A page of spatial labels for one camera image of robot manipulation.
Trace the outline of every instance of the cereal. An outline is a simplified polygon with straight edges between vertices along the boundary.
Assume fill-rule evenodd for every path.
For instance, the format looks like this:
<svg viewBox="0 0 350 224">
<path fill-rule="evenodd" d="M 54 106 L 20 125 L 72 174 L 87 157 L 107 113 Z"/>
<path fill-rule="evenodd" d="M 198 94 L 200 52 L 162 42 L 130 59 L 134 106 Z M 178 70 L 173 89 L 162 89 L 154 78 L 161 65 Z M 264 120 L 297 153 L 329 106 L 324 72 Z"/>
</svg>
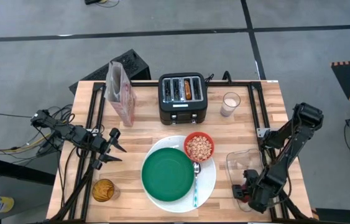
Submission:
<svg viewBox="0 0 350 224">
<path fill-rule="evenodd" d="M 194 161 L 203 161 L 212 153 L 212 144 L 204 136 L 194 136 L 186 145 L 190 158 Z"/>
</svg>

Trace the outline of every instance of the black toaster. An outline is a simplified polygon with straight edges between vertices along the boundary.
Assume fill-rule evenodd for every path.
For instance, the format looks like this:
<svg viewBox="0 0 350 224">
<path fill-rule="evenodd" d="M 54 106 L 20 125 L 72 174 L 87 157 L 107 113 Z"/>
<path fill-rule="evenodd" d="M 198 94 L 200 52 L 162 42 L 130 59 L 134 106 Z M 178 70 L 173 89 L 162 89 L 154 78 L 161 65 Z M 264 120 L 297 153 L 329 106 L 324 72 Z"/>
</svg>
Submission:
<svg viewBox="0 0 350 224">
<path fill-rule="evenodd" d="M 162 124 L 202 123 L 208 107 L 204 77 L 195 72 L 162 75 L 158 85 Z"/>
</svg>

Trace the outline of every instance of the wooden table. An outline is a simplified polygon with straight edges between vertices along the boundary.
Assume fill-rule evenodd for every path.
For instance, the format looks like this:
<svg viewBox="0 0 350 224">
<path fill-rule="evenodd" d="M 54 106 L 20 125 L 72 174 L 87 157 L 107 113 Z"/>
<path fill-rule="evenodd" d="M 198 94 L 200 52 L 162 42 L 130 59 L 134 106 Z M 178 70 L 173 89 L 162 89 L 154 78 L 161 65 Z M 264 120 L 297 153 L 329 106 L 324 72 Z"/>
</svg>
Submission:
<svg viewBox="0 0 350 224">
<path fill-rule="evenodd" d="M 79 82 L 74 99 L 72 113 L 75 114 L 73 124 L 85 125 L 90 105 L 93 82 Z M 270 125 L 279 128 L 288 121 L 284 102 L 278 82 L 262 81 L 265 105 Z M 270 221 L 270 213 L 243 212 L 233 199 L 229 174 L 226 170 L 226 156 L 231 152 L 257 149 L 257 139 L 252 118 L 251 104 L 246 87 L 209 87 L 208 112 L 205 121 L 201 124 L 178 124 L 166 126 L 160 122 L 158 109 L 157 87 L 135 87 L 137 95 L 136 117 L 133 127 L 125 127 L 112 106 L 106 102 L 103 113 L 103 125 L 106 130 L 103 137 L 108 139 L 109 130 L 119 128 L 121 137 L 119 143 L 127 150 L 123 153 L 112 147 L 110 155 L 121 158 L 122 162 L 109 162 L 103 164 L 101 170 L 96 170 L 93 183 L 99 179 L 110 179 L 120 189 L 118 199 L 108 202 L 97 202 L 92 196 L 88 210 L 88 222 L 264 222 Z M 228 118 L 220 115 L 219 109 L 223 95 L 229 91 L 236 92 L 241 97 L 241 104 Z M 263 126 L 257 92 L 254 93 L 260 125 Z M 94 121 L 96 121 L 98 106 L 95 107 Z M 159 139 L 171 135 L 187 135 L 193 131 L 208 133 L 215 142 L 213 159 L 216 164 L 216 185 L 211 197 L 199 208 L 187 213 L 170 213 L 155 206 L 144 193 L 140 179 L 140 170 L 146 153 Z M 63 147 L 60 166 L 63 168 L 67 157 L 73 148 L 66 142 Z M 259 153 L 251 150 L 243 154 L 246 163 L 259 166 Z M 65 184 L 65 197 L 68 198 L 73 191 L 78 157 L 72 155 L 67 170 Z M 303 176 L 299 160 L 295 159 L 289 169 L 292 180 L 291 199 L 306 216 L 311 217 Z M 52 198 L 47 212 L 47 218 L 54 216 L 60 209 L 62 190 L 59 175 L 56 176 Z M 83 192 L 78 199 L 76 218 L 80 217 Z"/>
</svg>

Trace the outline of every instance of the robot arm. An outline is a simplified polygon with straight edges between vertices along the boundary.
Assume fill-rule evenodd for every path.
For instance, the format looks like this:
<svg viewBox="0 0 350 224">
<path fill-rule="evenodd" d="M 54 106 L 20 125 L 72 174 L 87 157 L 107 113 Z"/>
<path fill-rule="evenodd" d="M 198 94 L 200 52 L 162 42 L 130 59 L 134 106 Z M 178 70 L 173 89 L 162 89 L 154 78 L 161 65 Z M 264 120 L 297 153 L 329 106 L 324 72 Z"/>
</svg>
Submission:
<svg viewBox="0 0 350 224">
<path fill-rule="evenodd" d="M 260 175 L 256 170 L 245 170 L 245 185 L 232 186 L 234 198 L 248 202 L 258 212 L 266 211 L 269 200 L 277 197 L 287 182 L 289 166 L 322 124 L 321 110 L 306 103 L 296 105 L 292 119 L 278 131 L 267 131 L 260 142 L 262 149 L 283 148 L 280 154 L 264 167 Z"/>
<path fill-rule="evenodd" d="M 74 146 L 100 154 L 92 165 L 95 169 L 101 168 L 101 162 L 122 161 L 108 155 L 111 146 L 126 152 L 118 144 L 121 133 L 116 128 L 110 131 L 110 139 L 106 141 L 100 133 L 93 134 L 79 125 L 63 124 L 61 121 L 52 118 L 47 110 L 38 110 L 31 119 L 31 125 L 35 128 L 50 128 L 53 135 L 72 142 Z"/>
</svg>

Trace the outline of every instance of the metal spoon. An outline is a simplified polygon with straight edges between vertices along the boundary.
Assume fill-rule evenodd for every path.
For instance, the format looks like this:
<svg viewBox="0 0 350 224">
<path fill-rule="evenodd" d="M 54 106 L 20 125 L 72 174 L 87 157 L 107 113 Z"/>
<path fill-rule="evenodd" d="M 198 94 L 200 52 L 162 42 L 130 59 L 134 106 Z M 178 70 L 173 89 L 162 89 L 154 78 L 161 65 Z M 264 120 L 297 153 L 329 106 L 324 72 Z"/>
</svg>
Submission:
<svg viewBox="0 0 350 224">
<path fill-rule="evenodd" d="M 198 197 L 197 197 L 197 174 L 201 172 L 201 166 L 199 163 L 194 162 L 193 163 L 194 167 L 194 174 L 195 174 L 195 188 L 194 188 L 194 207 L 196 208 L 198 206 Z"/>
</svg>

